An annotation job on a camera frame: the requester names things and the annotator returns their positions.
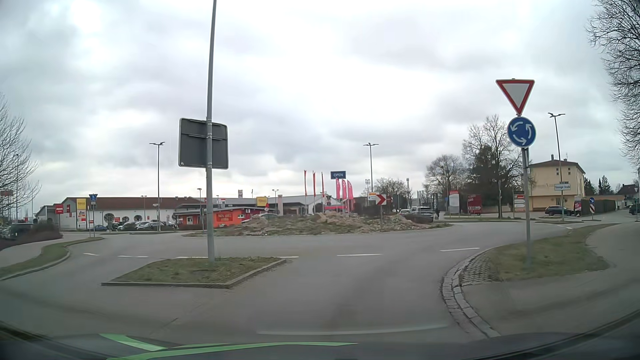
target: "asphalt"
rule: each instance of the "asphalt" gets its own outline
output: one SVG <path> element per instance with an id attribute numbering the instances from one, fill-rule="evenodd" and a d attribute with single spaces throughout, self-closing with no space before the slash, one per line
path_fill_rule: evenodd
<path id="1" fill-rule="evenodd" d="M 604 221 L 630 220 L 609 217 Z M 532 222 L 532 237 L 590 224 Z M 443 274 L 476 252 L 523 240 L 523 222 L 217 238 L 217 256 L 298 256 L 234 289 L 217 290 L 100 286 L 158 259 L 206 255 L 205 238 L 112 235 L 74 245 L 58 266 L 0 282 L 0 320 L 51 336 L 111 332 L 177 343 L 469 341 L 442 302 Z"/>

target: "curb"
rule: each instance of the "curb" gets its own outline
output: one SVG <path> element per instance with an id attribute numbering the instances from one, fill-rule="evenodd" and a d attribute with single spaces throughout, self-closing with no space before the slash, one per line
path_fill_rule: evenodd
<path id="1" fill-rule="evenodd" d="M 251 272 L 248 272 L 244 275 L 240 275 L 235 279 L 229 280 L 227 282 L 220 283 L 201 283 L 201 282 L 129 282 L 129 281 L 105 281 L 102 282 L 101 286 L 173 286 L 173 287 L 181 287 L 181 288 L 209 288 L 209 289 L 231 289 L 234 286 L 240 284 L 243 281 L 246 281 L 256 275 L 259 275 L 265 271 L 271 270 L 276 266 L 283 265 L 287 262 L 287 259 L 280 259 L 271 264 L 265 265 L 259 269 L 255 269 Z"/>
<path id="2" fill-rule="evenodd" d="M 36 268 L 30 268 L 30 269 L 27 269 L 27 270 L 23 270 L 23 271 L 21 271 L 21 272 L 17 272 L 17 273 L 15 273 L 15 274 L 7 275 L 7 276 L 5 276 L 5 277 L 0 277 L 0 281 L 5 281 L 5 280 L 8 280 L 8 279 L 13 279 L 14 277 L 27 275 L 27 274 L 31 274 L 31 273 L 34 273 L 34 272 L 38 272 L 38 271 L 42 271 L 42 270 L 47 270 L 47 269 L 48 269 L 48 268 L 50 268 L 50 267 L 54 267 L 54 266 L 56 266 L 56 265 L 58 265 L 58 264 L 60 264 L 60 263 L 64 262 L 65 260 L 67 260 L 67 259 L 71 256 L 71 251 L 69 251 L 69 249 L 68 249 L 68 247 L 69 247 L 69 246 L 78 245 L 78 244 L 81 244 L 81 243 L 75 243 L 75 244 L 70 244 L 70 245 L 64 246 L 65 250 L 67 251 L 67 254 L 66 254 L 66 255 L 64 255 L 64 256 L 63 256 L 61 259 L 59 259 L 59 260 L 51 261 L 51 262 L 50 262 L 50 263 L 48 263 L 48 264 L 44 264 L 44 265 L 42 265 L 42 266 L 38 266 L 38 267 L 36 267 Z"/>
<path id="3" fill-rule="evenodd" d="M 442 279 L 442 298 L 447 304 L 447 310 L 465 332 L 480 338 L 495 338 L 500 334 L 493 330 L 491 325 L 484 321 L 465 300 L 460 285 L 460 274 L 473 259 L 489 250 L 491 249 L 483 250 L 460 261 Z"/>

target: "red sign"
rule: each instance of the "red sign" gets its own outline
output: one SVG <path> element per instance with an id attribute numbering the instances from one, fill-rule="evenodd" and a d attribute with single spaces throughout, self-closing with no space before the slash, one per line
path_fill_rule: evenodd
<path id="1" fill-rule="evenodd" d="M 376 205 L 386 205 L 387 204 L 387 196 L 382 194 L 377 194 L 378 200 L 376 201 Z"/>
<path id="2" fill-rule="evenodd" d="M 507 100 L 516 111 L 516 114 L 522 115 L 524 106 L 527 104 L 531 89 L 533 89 L 533 80 L 521 80 L 521 79 L 509 79 L 509 80 L 496 80 L 496 84 L 502 93 L 507 97 Z"/>
<path id="3" fill-rule="evenodd" d="M 467 211 L 472 215 L 482 213 L 482 197 L 480 195 L 469 195 L 467 197 Z"/>

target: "sign post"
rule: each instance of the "sign post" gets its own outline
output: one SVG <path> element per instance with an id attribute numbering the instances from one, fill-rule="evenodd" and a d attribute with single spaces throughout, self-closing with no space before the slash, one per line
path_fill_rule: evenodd
<path id="1" fill-rule="evenodd" d="M 589 211 L 591 212 L 591 220 L 593 220 L 593 214 L 595 214 L 596 212 L 595 202 L 596 202 L 596 199 L 592 197 L 589 198 Z"/>
<path id="2" fill-rule="evenodd" d="M 524 191 L 524 208 L 527 235 L 527 259 L 525 266 L 531 266 L 531 213 L 529 211 L 529 147 L 536 140 L 536 127 L 531 120 L 522 116 L 524 107 L 529 100 L 534 80 L 504 79 L 496 80 L 502 93 L 516 112 L 516 117 L 507 125 L 507 134 L 513 145 L 522 149 L 522 190 Z"/>

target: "grass median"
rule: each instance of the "grass median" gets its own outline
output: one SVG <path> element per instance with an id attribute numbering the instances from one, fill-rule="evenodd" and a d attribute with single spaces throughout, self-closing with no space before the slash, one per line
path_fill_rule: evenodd
<path id="1" fill-rule="evenodd" d="M 486 252 L 492 270 L 502 281 L 517 281 L 548 276 L 581 274 L 605 270 L 609 264 L 586 244 L 594 231 L 615 224 L 598 224 L 571 230 L 568 234 L 533 241 L 532 265 L 525 267 L 527 244 L 515 243 Z"/>
<path id="2" fill-rule="evenodd" d="M 280 258 L 169 259 L 147 264 L 113 279 L 115 282 L 218 284 L 267 266 Z"/>
<path id="3" fill-rule="evenodd" d="M 35 258 L 31 258 L 21 263 L 0 268 L 0 278 L 25 272 L 27 270 L 40 268 L 41 266 L 44 266 L 46 264 L 61 260 L 69 252 L 69 250 L 67 249 L 68 246 L 79 244 L 79 243 L 86 243 L 89 241 L 101 240 L 101 239 L 103 238 L 95 237 L 95 238 L 86 238 L 86 239 L 65 241 L 61 243 L 53 243 L 53 244 L 46 245 L 40 251 L 40 255 L 36 256 Z"/>

